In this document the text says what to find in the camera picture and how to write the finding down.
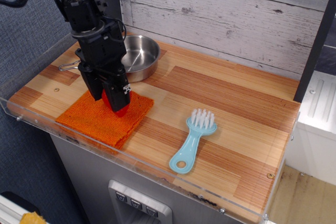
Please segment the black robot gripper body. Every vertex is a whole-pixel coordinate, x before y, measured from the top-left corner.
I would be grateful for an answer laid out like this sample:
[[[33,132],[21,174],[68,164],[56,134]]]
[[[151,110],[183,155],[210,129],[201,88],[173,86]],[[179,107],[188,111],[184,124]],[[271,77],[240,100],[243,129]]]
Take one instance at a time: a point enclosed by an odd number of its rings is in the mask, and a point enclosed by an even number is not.
[[[125,38],[118,20],[101,20],[91,31],[75,33],[81,52],[80,70],[116,77],[125,74],[121,63],[126,54]]]

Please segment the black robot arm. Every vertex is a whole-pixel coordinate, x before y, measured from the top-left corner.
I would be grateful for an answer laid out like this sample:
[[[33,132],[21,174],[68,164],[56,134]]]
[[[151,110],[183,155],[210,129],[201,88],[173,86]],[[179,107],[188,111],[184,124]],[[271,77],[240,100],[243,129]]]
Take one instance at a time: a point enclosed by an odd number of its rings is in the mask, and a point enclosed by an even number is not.
[[[21,8],[28,0],[1,0],[1,4]],[[131,88],[121,60],[127,53],[124,41],[127,30],[123,22],[108,17],[105,0],[54,0],[71,35],[80,45],[76,52],[78,69],[92,97],[103,100],[117,116],[128,110]]]

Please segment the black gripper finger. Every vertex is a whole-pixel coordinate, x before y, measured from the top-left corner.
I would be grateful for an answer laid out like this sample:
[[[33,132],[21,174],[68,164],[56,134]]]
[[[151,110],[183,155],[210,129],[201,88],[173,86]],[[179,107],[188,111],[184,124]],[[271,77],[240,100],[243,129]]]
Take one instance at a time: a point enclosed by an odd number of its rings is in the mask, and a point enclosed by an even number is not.
[[[81,62],[78,65],[78,69],[94,100],[100,100],[102,98],[103,87],[99,76],[95,73],[91,66],[84,62]]]
[[[130,85],[126,73],[110,76],[102,82],[102,99],[113,112],[126,111],[130,104]]]

